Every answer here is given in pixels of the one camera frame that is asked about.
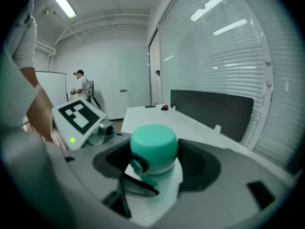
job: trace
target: black cap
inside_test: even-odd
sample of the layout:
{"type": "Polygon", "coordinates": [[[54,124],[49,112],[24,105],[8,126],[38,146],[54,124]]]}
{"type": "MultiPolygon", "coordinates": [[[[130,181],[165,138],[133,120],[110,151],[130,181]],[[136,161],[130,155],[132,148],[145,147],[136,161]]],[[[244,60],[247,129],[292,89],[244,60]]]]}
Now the black cap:
{"type": "Polygon", "coordinates": [[[84,71],[82,71],[82,70],[78,70],[77,73],[74,72],[74,75],[76,75],[78,73],[81,73],[82,75],[84,75],[84,71]]]}

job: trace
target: floor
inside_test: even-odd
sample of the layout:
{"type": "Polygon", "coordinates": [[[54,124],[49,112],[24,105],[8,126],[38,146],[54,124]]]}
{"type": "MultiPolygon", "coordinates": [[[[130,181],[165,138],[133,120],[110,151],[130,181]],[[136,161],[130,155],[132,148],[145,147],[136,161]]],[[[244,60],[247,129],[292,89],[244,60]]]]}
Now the floor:
{"type": "Polygon", "coordinates": [[[123,120],[113,120],[113,127],[120,133],[122,129],[123,120]]]}

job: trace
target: ceiling light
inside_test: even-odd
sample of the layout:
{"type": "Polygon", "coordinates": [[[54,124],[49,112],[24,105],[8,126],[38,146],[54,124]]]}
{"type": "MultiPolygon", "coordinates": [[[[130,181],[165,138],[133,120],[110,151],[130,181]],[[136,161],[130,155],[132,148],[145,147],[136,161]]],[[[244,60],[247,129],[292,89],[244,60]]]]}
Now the ceiling light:
{"type": "Polygon", "coordinates": [[[210,0],[205,4],[205,9],[199,9],[195,14],[191,16],[192,21],[198,20],[201,16],[203,16],[205,13],[210,11],[212,8],[214,8],[217,4],[221,3],[223,0],[210,0]]]}
{"type": "Polygon", "coordinates": [[[75,10],[72,8],[68,0],[56,0],[59,6],[64,10],[64,12],[69,16],[69,18],[73,18],[76,16],[75,10]]]}
{"type": "Polygon", "coordinates": [[[164,61],[168,61],[169,59],[171,59],[173,56],[169,56],[168,58],[164,59],[164,61]]]}
{"type": "Polygon", "coordinates": [[[242,25],[245,25],[245,24],[247,24],[247,20],[243,19],[243,20],[234,22],[232,24],[229,24],[229,25],[227,25],[225,27],[222,27],[221,29],[214,31],[213,34],[215,36],[217,36],[217,35],[220,35],[220,34],[226,32],[226,31],[232,30],[232,29],[234,29],[236,27],[239,27],[239,26],[242,26],[242,25]]]}

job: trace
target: red object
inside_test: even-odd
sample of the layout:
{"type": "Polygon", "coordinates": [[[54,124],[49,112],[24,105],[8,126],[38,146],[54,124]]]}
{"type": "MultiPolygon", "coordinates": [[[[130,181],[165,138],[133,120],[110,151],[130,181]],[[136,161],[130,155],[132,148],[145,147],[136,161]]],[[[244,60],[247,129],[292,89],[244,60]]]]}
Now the red object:
{"type": "Polygon", "coordinates": [[[168,106],[167,105],[164,105],[161,110],[168,110],[168,106]]]}

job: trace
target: horizontal blinds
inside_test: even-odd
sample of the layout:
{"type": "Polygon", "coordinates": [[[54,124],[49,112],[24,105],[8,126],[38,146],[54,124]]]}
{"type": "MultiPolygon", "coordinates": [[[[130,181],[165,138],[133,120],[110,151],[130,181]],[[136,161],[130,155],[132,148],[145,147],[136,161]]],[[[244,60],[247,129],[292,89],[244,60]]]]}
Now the horizontal blinds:
{"type": "Polygon", "coordinates": [[[160,31],[164,102],[170,102],[171,89],[253,98],[252,117],[241,141],[247,146],[263,105],[264,65],[255,29],[242,4],[238,0],[177,0],[160,31]]]}
{"type": "Polygon", "coordinates": [[[297,25],[279,0],[245,0],[267,38],[274,84],[269,115],[254,152],[286,167],[305,128],[305,48],[297,25]]]}

